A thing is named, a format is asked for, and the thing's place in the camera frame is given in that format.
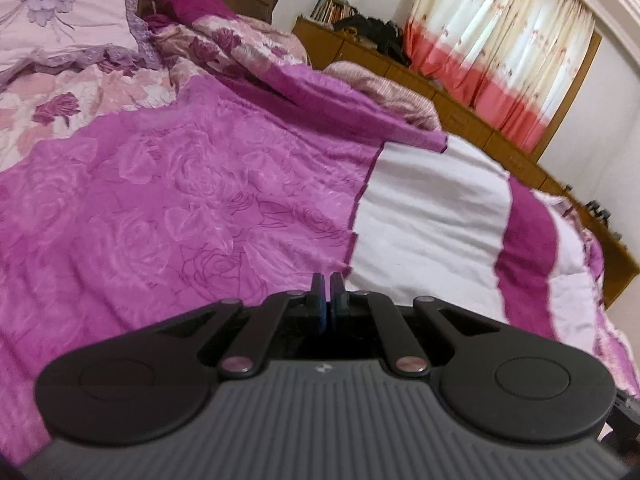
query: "wooden window frame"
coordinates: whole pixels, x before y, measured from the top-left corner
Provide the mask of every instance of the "wooden window frame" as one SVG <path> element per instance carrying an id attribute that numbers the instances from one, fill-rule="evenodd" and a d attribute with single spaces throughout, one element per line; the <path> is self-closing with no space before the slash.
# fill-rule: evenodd
<path id="1" fill-rule="evenodd" d="M 602 36 L 597 32 L 593 31 L 593 34 L 591 36 L 591 41 L 589 42 L 589 46 L 587 47 L 587 53 L 584 55 L 582 64 L 580 65 L 580 68 L 578 69 L 578 72 L 576 73 L 575 78 L 571 83 L 571 86 L 569 86 L 569 89 L 566 95 L 564 96 L 564 99 L 562 99 L 562 102 L 558 107 L 558 110 L 556 110 L 556 113 L 554 114 L 548 126 L 546 127 L 545 133 L 542 135 L 542 137 L 540 138 L 540 141 L 538 142 L 536 147 L 533 149 L 533 151 L 529 155 L 530 160 L 532 160 L 533 162 L 537 162 L 540 159 L 540 157 L 546 150 L 546 147 L 551 142 L 551 139 L 554 138 L 556 131 L 560 127 L 560 124 L 564 120 L 565 115 L 567 114 L 567 112 L 569 111 L 569 108 L 573 104 L 575 97 L 578 95 L 578 91 L 580 90 L 580 87 L 584 82 L 584 78 L 586 77 L 587 72 L 591 67 L 593 58 L 596 57 L 596 53 L 598 51 L 598 47 L 600 46 L 601 41 L 602 41 Z"/>

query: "stack of books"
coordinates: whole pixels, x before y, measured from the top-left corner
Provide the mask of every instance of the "stack of books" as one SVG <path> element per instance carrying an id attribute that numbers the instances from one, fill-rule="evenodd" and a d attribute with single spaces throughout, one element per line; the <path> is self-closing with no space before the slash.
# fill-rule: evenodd
<path id="1" fill-rule="evenodd" d="M 351 7 L 347 0 L 318 0 L 311 13 L 311 19 L 331 25 L 357 13 L 358 9 Z"/>

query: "white logo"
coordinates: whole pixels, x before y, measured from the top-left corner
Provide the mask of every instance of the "white logo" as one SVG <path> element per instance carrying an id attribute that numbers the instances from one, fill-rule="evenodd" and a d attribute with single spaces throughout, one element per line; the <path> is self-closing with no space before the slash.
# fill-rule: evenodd
<path id="1" fill-rule="evenodd" d="M 320 372 L 321 374 L 327 374 L 333 369 L 334 367 L 332 367 L 329 363 L 322 363 L 321 365 L 318 365 L 316 367 L 316 372 Z"/>

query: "gray ribbed surface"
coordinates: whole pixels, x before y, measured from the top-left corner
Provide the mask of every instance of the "gray ribbed surface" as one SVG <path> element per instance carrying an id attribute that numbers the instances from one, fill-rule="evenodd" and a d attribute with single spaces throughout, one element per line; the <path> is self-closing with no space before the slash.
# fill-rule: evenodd
<path id="1" fill-rule="evenodd" d="M 606 480 L 626 468 L 595 441 L 524 450 L 453 421 L 430 388 L 376 361 L 274 362 L 230 381 L 174 434 L 125 449 L 55 441 L 33 480 Z"/>

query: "curtain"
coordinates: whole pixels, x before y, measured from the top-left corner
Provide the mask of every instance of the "curtain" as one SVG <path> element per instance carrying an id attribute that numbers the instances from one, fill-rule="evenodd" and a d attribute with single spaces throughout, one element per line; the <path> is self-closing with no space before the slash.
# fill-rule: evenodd
<path id="1" fill-rule="evenodd" d="M 412 68 L 531 152 L 587 52 L 580 0 L 416 0 L 404 50 Z"/>

